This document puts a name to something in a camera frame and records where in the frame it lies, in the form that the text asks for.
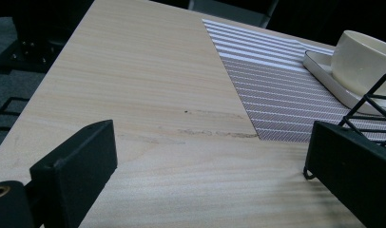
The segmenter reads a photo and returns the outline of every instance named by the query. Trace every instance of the black wire frame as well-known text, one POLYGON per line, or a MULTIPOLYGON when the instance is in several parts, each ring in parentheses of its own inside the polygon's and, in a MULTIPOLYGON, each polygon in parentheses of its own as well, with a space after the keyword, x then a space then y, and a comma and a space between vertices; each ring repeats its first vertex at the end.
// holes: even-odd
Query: black wire frame
MULTIPOLYGON (((338 124, 344 126, 347 124, 352 130, 358 134, 365 136, 364 133, 382 133, 386 134, 386 129, 368 129, 368 128, 357 128, 352 120, 363 120, 363 121, 379 121, 386 122, 386 110, 377 104, 374 99, 386 100, 386 96, 374 94, 384 83, 386 82, 386 73, 376 82, 376 84, 358 101, 358 103, 345 115, 341 122, 338 124), (380 116, 363 116, 356 114, 357 111, 365 104, 370 104, 380 116)), ((386 140, 372 141, 381 146, 386 146, 386 140)))

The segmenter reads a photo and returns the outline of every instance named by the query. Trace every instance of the white ceramic cup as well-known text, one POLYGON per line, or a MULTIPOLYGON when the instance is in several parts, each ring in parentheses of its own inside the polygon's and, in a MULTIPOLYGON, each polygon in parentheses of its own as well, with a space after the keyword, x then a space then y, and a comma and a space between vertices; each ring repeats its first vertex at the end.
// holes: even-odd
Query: white ceramic cup
MULTIPOLYGON (((363 96, 386 73, 386 43, 345 30, 332 56, 332 73, 342 86, 363 96)), ((376 94, 386 95, 386 82, 376 94)))

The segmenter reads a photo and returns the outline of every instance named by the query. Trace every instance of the light wood tabletop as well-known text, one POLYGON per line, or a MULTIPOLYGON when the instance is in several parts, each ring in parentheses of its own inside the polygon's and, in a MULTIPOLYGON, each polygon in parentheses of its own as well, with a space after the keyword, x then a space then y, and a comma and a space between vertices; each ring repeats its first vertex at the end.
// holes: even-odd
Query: light wood tabletop
POLYGON ((53 148, 111 119, 118 168, 82 227, 362 227, 303 177, 307 143, 259 139, 203 18, 288 37, 95 0, 0 146, 0 181, 29 182, 53 148))

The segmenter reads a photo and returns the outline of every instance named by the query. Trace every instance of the gray floor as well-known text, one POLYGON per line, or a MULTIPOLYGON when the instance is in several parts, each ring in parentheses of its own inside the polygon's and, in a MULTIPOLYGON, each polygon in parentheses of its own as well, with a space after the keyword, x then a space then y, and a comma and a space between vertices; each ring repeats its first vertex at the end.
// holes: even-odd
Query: gray floor
MULTIPOLYGON (((15 26, 11 18, 0 18, 0 53, 16 39, 15 26)), ((13 70, 10 74, 0 74, 0 107, 9 97, 30 98, 45 74, 13 70)), ((10 111, 21 112, 27 103, 13 102, 10 111)), ((0 116, 0 126, 12 126, 15 117, 0 116)), ((0 144, 7 136, 7 131, 0 131, 0 144)))

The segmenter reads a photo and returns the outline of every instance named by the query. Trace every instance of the striped placemat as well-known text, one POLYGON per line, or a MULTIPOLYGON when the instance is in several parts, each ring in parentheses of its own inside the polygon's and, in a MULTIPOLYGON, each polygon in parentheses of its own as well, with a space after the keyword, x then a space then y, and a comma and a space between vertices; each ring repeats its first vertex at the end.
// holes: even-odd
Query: striped placemat
MULTIPOLYGON (((214 21, 203 23, 261 140, 307 143, 314 121, 338 124, 348 113, 302 64, 306 50, 332 54, 331 49, 214 21)), ((386 123, 363 122, 358 127, 386 128, 386 123)))

